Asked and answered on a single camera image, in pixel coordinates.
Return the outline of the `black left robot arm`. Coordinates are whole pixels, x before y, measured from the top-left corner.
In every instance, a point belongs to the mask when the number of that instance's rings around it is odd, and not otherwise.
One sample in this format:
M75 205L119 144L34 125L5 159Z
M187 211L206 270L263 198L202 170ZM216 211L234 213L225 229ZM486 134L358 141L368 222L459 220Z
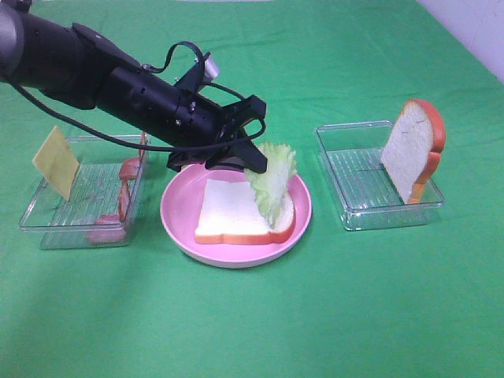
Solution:
M204 97L219 70L197 46L195 64L175 83L82 24L69 28L37 17L29 1L1 4L1 80L25 98L37 89L77 109L100 109L161 140L167 166L249 169L263 173L266 156L245 127L265 119L266 104L238 95L221 106Z

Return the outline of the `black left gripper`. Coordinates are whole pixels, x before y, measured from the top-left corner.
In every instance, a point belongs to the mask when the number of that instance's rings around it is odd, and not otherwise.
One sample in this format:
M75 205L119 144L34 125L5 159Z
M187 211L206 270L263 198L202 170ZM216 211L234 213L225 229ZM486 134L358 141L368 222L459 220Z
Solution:
M180 119L181 146L169 154L167 167L179 172L203 164L208 170L265 173L267 157L244 130L254 120L262 122L265 113L266 103L255 95L224 107L198 96Z

